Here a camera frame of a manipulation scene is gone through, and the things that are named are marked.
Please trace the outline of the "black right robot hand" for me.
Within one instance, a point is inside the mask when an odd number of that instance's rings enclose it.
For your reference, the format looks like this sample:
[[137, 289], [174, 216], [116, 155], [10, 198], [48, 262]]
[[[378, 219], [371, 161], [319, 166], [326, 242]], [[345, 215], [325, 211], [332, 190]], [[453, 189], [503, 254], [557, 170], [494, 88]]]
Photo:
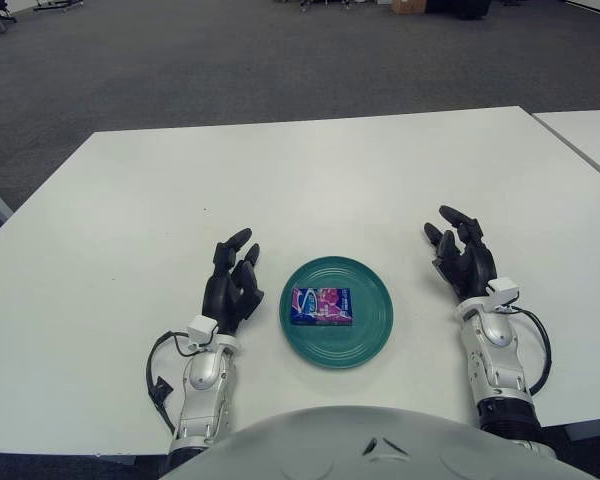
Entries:
[[487, 285], [497, 277], [491, 251], [483, 242], [479, 221], [443, 205], [439, 214], [453, 227], [441, 232], [424, 224], [424, 233], [435, 251], [432, 264], [452, 287], [460, 303], [487, 294]]

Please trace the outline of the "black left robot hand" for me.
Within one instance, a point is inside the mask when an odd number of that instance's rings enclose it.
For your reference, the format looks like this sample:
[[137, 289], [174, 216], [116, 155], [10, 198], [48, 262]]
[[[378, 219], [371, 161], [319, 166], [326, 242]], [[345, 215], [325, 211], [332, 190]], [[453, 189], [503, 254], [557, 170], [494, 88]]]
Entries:
[[252, 230], [244, 228], [216, 245], [214, 270], [205, 287], [202, 314], [217, 322], [218, 333], [234, 336], [240, 323], [248, 319], [264, 298], [254, 268], [260, 246], [254, 243], [237, 260], [240, 249], [251, 239]]

